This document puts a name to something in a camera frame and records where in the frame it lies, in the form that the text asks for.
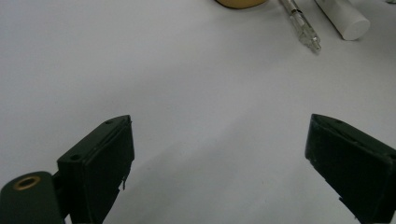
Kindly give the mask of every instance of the white tabletop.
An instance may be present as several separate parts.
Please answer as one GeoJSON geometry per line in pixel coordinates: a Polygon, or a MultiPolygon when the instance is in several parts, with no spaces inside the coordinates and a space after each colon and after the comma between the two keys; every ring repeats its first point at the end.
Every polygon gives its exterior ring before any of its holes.
{"type": "Polygon", "coordinates": [[[0,3],[0,185],[130,114],[135,161],[105,223],[358,223],[304,158],[309,119],[396,147],[396,6],[344,41],[313,0],[312,53],[279,1],[0,3]]]}

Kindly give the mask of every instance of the pen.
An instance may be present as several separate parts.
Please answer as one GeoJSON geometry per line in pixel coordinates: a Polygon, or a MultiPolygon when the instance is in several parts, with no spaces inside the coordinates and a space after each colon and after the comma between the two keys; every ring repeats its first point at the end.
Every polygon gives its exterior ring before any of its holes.
{"type": "Polygon", "coordinates": [[[297,4],[293,0],[282,0],[282,3],[290,14],[291,22],[297,31],[300,42],[313,51],[320,51],[320,39],[297,4]]]}

